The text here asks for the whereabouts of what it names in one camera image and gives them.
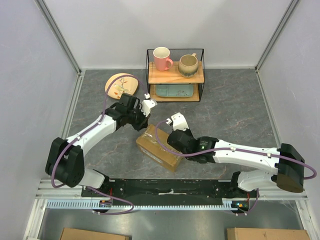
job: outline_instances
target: gray marble surface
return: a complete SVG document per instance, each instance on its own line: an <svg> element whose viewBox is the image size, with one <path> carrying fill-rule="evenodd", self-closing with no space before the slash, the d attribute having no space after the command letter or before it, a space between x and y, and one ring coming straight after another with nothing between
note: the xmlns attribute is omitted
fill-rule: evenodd
<svg viewBox="0 0 320 240"><path fill-rule="evenodd" d="M87 70L69 135L97 119L103 108L105 84L117 73L133 74L146 84L144 69ZM136 95L143 99L143 86ZM115 101L108 98L106 105ZM160 102L152 110L149 123L155 125L177 112L185 116L195 138L210 136L235 144L276 147L253 69L206 69L201 102ZM161 129L171 132L167 125ZM85 166L111 178L230 179L236 171L251 170L235 164L199 164L183 159L176 172L170 172L139 151L136 139L143 132L130 125L120 128L89 151Z"/></svg>

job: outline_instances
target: wooden shelf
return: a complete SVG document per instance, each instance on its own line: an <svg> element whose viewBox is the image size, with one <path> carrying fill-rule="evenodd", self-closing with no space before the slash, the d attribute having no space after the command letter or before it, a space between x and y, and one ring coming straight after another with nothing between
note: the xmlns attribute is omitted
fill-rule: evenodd
<svg viewBox="0 0 320 240"><path fill-rule="evenodd" d="M199 69L193 77L181 76L178 71L178 62L174 61L173 66L167 71L158 71L154 62L149 63L149 84L203 84L205 82L202 62L199 61Z"/></svg>
<svg viewBox="0 0 320 240"><path fill-rule="evenodd" d="M189 97L158 96L156 94L156 85L150 85L150 96L157 102L199 102L200 100L197 84L193 85L193 95Z"/></svg>

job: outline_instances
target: brown cardboard box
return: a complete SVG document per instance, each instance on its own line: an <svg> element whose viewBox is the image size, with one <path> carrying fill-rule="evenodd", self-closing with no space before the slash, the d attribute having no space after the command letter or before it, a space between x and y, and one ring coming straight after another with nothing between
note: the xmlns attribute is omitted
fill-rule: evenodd
<svg viewBox="0 0 320 240"><path fill-rule="evenodd" d="M155 133L156 127L150 124L147 127L146 131L140 137L138 137L138 139L135 142L138 145L141 152L148 155L150 158L152 158L152 160L162 165L166 169L170 170L171 172L175 172L183 157L174 155L164 150L157 142ZM158 129L158 136L161 143L163 143L167 148L179 153L167 144L169 134Z"/></svg>
<svg viewBox="0 0 320 240"><path fill-rule="evenodd" d="M129 240L129 236L64 228L60 240Z"/></svg>
<svg viewBox="0 0 320 240"><path fill-rule="evenodd" d="M228 228L228 240L310 240L306 230Z"/></svg>

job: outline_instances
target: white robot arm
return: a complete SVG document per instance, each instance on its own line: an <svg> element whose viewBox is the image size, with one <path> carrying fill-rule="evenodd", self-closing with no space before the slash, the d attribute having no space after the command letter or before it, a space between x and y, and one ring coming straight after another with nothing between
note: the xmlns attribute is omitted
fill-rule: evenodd
<svg viewBox="0 0 320 240"><path fill-rule="evenodd" d="M182 152L186 159L198 163L229 163L256 168L250 172L235 172L231 182L235 188L250 192L257 188L279 188L301 193L304 182L304 159L293 146L283 143L281 148L262 148L238 145L214 137L195 139L185 117L176 113L166 123L173 127L167 143ZM295 159L301 164L283 160L279 156Z"/></svg>
<svg viewBox="0 0 320 240"><path fill-rule="evenodd" d="M94 145L126 124L137 131L148 126L151 109L157 102L150 99L149 94L144 96L146 99L140 104L137 97L124 93L119 102L107 108L85 129L67 139L56 138L50 148L45 172L49 175L55 172L54 178L71 188L76 185L100 188L107 176L85 168L84 157Z"/></svg>

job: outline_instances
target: pink mug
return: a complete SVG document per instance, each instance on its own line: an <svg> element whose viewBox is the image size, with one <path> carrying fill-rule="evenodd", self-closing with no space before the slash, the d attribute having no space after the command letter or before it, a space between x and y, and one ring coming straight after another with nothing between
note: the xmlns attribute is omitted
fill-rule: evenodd
<svg viewBox="0 0 320 240"><path fill-rule="evenodd" d="M170 50L164 46L157 47L153 50L153 56L155 67L159 71L166 71L174 65L174 62L170 59Z"/></svg>

